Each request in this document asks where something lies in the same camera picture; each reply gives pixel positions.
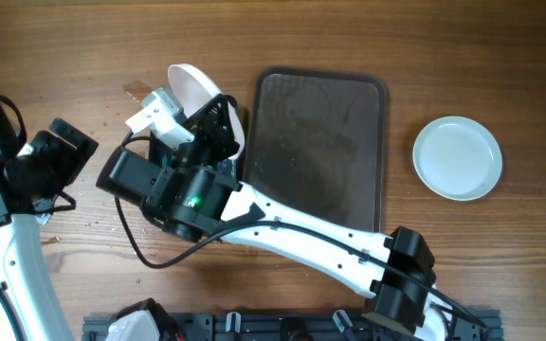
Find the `white plate blue stain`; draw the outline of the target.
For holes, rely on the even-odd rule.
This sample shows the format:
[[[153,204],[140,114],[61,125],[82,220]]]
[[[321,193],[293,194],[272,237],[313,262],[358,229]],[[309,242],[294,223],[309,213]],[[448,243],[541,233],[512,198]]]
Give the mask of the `white plate blue stain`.
[[[186,117],[191,117],[207,104],[211,99],[221,94],[216,83],[199,68],[188,64],[172,64],[168,68],[168,80],[174,96],[184,108]],[[229,104],[229,117],[235,141],[239,144],[239,151],[230,156],[230,160],[237,160],[244,151],[246,138],[241,121],[237,115],[237,105]]]

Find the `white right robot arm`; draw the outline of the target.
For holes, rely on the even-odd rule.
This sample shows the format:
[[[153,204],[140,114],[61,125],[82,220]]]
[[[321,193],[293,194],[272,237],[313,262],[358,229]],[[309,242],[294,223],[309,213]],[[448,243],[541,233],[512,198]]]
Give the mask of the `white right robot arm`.
[[[434,258],[420,234],[404,227],[384,235],[332,224],[218,170],[239,149],[231,127],[235,106],[232,97],[220,94],[185,120],[159,108],[132,118],[98,187],[117,202],[137,206],[150,224],[189,242],[192,250],[219,240],[284,256],[370,299],[375,323],[422,340],[447,339],[450,302],[436,289]],[[154,162],[130,150],[146,127],[162,122],[182,134],[176,142],[150,135],[151,143],[171,152],[170,161]]]

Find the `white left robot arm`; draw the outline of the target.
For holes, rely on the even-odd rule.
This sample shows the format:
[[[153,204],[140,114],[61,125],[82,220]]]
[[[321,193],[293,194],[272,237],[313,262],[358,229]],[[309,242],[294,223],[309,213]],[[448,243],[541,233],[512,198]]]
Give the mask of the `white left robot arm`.
[[[55,118],[11,155],[0,150],[0,340],[73,337],[50,281],[40,233],[77,203],[66,194],[98,142]]]

